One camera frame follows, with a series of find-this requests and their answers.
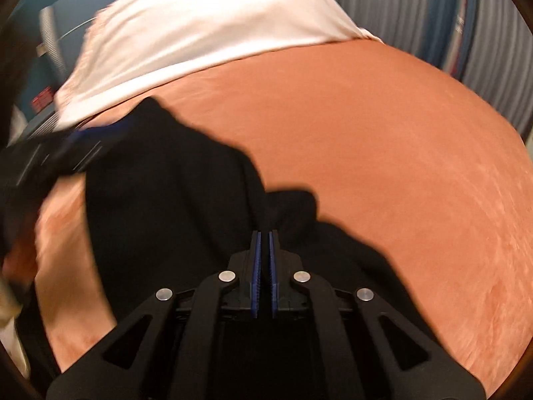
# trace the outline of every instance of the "white fabric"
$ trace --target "white fabric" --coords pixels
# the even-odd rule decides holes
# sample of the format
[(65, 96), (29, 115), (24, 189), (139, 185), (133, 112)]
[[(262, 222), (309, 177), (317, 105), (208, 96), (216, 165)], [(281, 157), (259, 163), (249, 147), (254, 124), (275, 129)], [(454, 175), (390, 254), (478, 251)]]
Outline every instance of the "white fabric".
[(28, 379), (30, 376), (30, 366), (19, 336), (17, 335), (14, 318), (5, 327), (0, 328), (0, 342), (2, 342), (4, 349), (13, 360), (15, 366), (17, 366), (17, 369)]
[(270, 50), (370, 38), (335, 0), (117, 0), (55, 96), (64, 128), (146, 90)]

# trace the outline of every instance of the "black cloth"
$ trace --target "black cloth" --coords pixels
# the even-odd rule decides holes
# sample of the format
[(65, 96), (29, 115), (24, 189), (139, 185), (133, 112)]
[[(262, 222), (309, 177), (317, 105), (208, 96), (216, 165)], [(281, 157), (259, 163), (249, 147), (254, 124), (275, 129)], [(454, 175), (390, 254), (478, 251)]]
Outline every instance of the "black cloth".
[(312, 193), (266, 192), (244, 153), (182, 125), (153, 98), (125, 119), (128, 136), (86, 177), (94, 258), (118, 322), (159, 288), (184, 291), (225, 269), (254, 230), (276, 229), (306, 270), (335, 288), (372, 288), (436, 340), (384, 256), (317, 221)]

